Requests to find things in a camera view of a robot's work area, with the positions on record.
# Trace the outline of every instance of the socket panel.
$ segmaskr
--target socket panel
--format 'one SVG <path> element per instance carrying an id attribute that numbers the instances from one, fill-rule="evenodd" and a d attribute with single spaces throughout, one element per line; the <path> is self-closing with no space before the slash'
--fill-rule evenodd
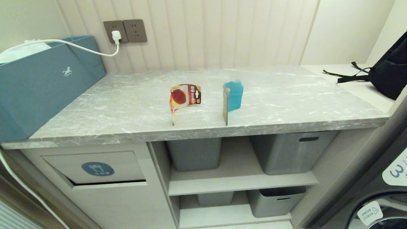
<path id="1" fill-rule="evenodd" d="M 129 42 L 146 42 L 147 34 L 142 19 L 123 21 Z"/>
<path id="2" fill-rule="evenodd" d="M 128 43 L 129 40 L 127 38 L 126 30 L 123 25 L 123 21 L 107 21 L 103 22 L 105 26 L 107 37 L 109 38 L 110 43 L 114 44 L 114 40 L 112 38 L 112 31 L 118 30 L 122 38 L 119 40 L 120 43 Z"/>

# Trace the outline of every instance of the cord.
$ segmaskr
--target cord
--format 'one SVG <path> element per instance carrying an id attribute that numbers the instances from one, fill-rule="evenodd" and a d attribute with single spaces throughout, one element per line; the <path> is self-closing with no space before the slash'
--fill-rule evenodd
<path id="1" fill-rule="evenodd" d="M 31 195 L 33 195 L 66 229 L 70 229 L 68 225 L 39 197 L 33 190 L 31 190 L 20 178 L 11 170 L 9 164 L 3 156 L 3 151 L 0 149 L 0 160 L 6 168 L 7 172 Z"/>
<path id="2" fill-rule="evenodd" d="M 96 52 L 96 51 L 90 50 L 90 49 L 88 49 L 88 48 L 85 48 L 85 47 L 82 47 L 82 46 L 79 46 L 79 45 L 77 45 L 77 44 L 74 44 L 74 43 L 71 43 L 71 42 L 68 42 L 68 41 L 64 41 L 64 40 L 59 40 L 59 39 L 46 39 L 46 40 L 38 40 L 38 41 L 32 41 L 32 42 L 28 42 L 28 43 L 24 43 L 24 44 L 19 44 L 19 45 L 17 45 L 17 46 L 14 46 L 14 47 L 11 47 L 11 48 L 5 50 L 4 52 L 0 53 L 0 55 L 2 55 L 3 53 L 5 53 L 5 52 L 7 52 L 7 51 L 10 51 L 10 50 L 13 50 L 13 49 L 16 49 L 16 48 L 19 48 L 19 47 L 23 47 L 23 46 L 26 46 L 26 45 L 30 45 L 30 44 L 46 43 L 46 42 L 60 42 L 60 43 L 68 44 L 68 45 L 71 45 L 71 46 L 74 46 L 74 47 L 83 49 L 83 50 L 85 50 L 85 51 L 88 51 L 88 52 L 91 52 L 91 53 L 94 53 L 94 54 L 101 55 L 101 56 L 113 57 L 113 56 L 115 56 L 117 53 L 119 53 L 119 44 L 120 44 L 119 40 L 120 40 L 122 37 L 121 37 L 119 31 L 112 31 L 112 37 L 113 37 L 113 40 L 114 40 L 115 44 L 117 45 L 116 52 L 114 52 L 113 54 L 104 54 L 104 53 Z"/>

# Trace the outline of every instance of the blue circular sticker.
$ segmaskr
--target blue circular sticker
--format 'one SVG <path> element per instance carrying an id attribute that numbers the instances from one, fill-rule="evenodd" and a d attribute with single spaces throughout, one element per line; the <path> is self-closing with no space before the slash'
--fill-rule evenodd
<path id="1" fill-rule="evenodd" d="M 82 169 L 93 176 L 110 176 L 114 174 L 112 167 L 101 162 L 87 162 L 82 165 Z"/>

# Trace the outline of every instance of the washing machine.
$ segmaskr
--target washing machine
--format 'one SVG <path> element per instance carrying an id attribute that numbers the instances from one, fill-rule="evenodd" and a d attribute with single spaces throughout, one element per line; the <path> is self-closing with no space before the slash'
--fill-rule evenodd
<path id="1" fill-rule="evenodd" d="M 407 129 L 311 229 L 407 229 Z"/>

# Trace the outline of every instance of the black backpack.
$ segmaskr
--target black backpack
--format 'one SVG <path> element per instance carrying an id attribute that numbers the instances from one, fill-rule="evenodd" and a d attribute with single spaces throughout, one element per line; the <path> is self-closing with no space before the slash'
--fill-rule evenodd
<path id="1" fill-rule="evenodd" d="M 339 76 L 338 83 L 354 80 L 370 81 L 383 95 L 396 100 L 407 84 L 407 32 L 371 68 L 360 68 L 355 62 L 352 65 L 368 75 L 339 75 L 325 70 L 325 74 Z"/>

